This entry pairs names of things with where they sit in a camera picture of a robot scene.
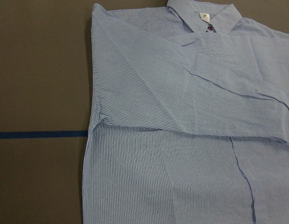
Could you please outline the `light blue striped shirt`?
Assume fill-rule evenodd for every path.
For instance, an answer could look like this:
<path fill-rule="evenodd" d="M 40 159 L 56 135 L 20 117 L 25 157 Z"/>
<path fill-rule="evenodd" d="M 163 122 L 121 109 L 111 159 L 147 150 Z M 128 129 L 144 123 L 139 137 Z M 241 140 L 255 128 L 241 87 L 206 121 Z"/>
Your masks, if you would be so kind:
<path fill-rule="evenodd" d="M 289 34 L 234 5 L 95 4 L 85 224 L 289 224 Z"/>

